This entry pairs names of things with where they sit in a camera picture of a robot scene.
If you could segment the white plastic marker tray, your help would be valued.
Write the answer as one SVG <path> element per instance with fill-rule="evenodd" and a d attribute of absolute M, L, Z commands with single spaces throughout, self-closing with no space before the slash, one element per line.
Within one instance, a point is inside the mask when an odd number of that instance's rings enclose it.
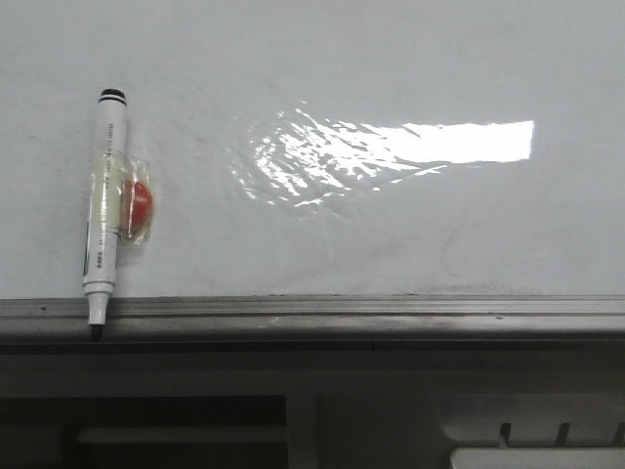
<path fill-rule="evenodd" d="M 457 448 L 450 468 L 623 468 L 624 448 Z"/>

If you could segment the red round magnet taped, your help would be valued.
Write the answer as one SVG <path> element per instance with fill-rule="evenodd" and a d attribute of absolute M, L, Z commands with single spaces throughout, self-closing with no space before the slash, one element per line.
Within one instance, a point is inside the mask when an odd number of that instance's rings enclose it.
<path fill-rule="evenodd" d="M 150 236 L 154 193 L 148 162 L 127 159 L 123 166 L 120 233 L 130 244 L 140 245 Z"/>

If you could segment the white whiteboard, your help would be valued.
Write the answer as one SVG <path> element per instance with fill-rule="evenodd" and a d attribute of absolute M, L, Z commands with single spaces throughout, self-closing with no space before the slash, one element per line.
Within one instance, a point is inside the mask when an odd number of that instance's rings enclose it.
<path fill-rule="evenodd" d="M 81 295 L 108 87 L 121 296 L 624 290 L 620 1 L 5 1 L 5 298 Z"/>

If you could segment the white black whiteboard marker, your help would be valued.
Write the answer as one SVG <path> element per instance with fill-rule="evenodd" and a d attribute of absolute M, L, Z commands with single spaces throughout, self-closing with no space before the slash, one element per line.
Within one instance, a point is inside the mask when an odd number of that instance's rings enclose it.
<path fill-rule="evenodd" d="M 116 88 L 104 89 L 97 106 L 82 282 L 95 342 L 102 339 L 108 302 L 116 287 L 126 144 L 126 96 Z"/>

